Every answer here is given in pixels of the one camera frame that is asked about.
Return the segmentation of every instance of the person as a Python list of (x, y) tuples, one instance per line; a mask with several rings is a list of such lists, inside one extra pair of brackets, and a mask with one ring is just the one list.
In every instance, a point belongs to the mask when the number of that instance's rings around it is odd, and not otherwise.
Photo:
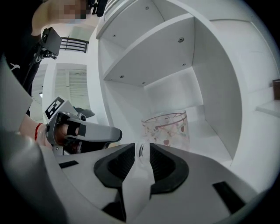
[[(41, 39), (41, 31), (52, 24), (68, 23), (76, 19), (85, 19), (90, 14), (87, 0), (16, 0), (7, 1), (5, 18), (13, 19), (4, 22), (6, 35), (2, 38), (3, 52), (6, 61), (22, 87), (31, 96), (32, 82), (39, 68), (41, 58), (35, 56), (35, 46)], [(58, 126), (56, 140), (63, 145), (67, 134), (67, 125)], [(19, 129), (22, 135), (35, 139), (40, 145), (52, 148), (47, 141), (44, 130), (46, 125), (36, 123), (27, 111)]]

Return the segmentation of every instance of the red bracelet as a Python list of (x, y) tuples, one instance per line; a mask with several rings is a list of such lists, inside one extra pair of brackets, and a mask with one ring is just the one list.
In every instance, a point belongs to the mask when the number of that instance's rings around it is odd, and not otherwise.
[(39, 123), (35, 129), (35, 141), (37, 140), (37, 135), (38, 135), (38, 128), (40, 127), (42, 123)]

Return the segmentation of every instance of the balcony railing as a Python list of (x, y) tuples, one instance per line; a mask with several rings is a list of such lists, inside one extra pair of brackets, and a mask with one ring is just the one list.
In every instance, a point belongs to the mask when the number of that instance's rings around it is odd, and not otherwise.
[(88, 49), (88, 41), (75, 38), (62, 37), (60, 50), (81, 51), (86, 53)]

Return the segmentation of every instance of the screw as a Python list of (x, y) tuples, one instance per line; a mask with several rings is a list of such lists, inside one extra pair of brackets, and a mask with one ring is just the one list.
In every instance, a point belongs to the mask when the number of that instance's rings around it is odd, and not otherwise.
[(179, 43), (182, 43), (184, 40), (185, 40), (185, 38), (180, 37), (179, 40), (178, 40), (178, 42), (179, 42)]

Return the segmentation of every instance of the black slot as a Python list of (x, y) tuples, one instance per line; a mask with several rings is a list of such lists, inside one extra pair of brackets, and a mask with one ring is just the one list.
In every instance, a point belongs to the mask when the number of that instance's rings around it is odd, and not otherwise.
[(77, 164), (79, 164), (77, 161), (72, 160), (72, 161), (65, 162), (65, 163), (59, 163), (59, 166), (60, 166), (60, 168), (63, 169), (63, 168), (66, 168), (66, 167), (77, 165)]
[(213, 187), (223, 200), (231, 214), (241, 209), (245, 203), (243, 200), (231, 189), (226, 182), (213, 184)]

